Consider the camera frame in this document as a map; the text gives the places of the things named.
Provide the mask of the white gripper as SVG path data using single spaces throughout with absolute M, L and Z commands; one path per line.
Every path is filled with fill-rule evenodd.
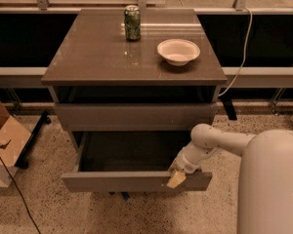
M 193 174 L 200 168 L 201 156 L 198 152 L 188 153 L 182 149 L 169 167 L 171 176 L 167 182 L 169 188 L 176 188 L 187 178 L 186 174 Z

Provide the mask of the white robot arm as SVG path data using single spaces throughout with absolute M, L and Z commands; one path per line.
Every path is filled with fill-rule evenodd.
M 251 135 L 199 124 L 171 164 L 167 186 L 178 187 L 219 149 L 241 158 L 236 233 L 293 234 L 293 131 Z

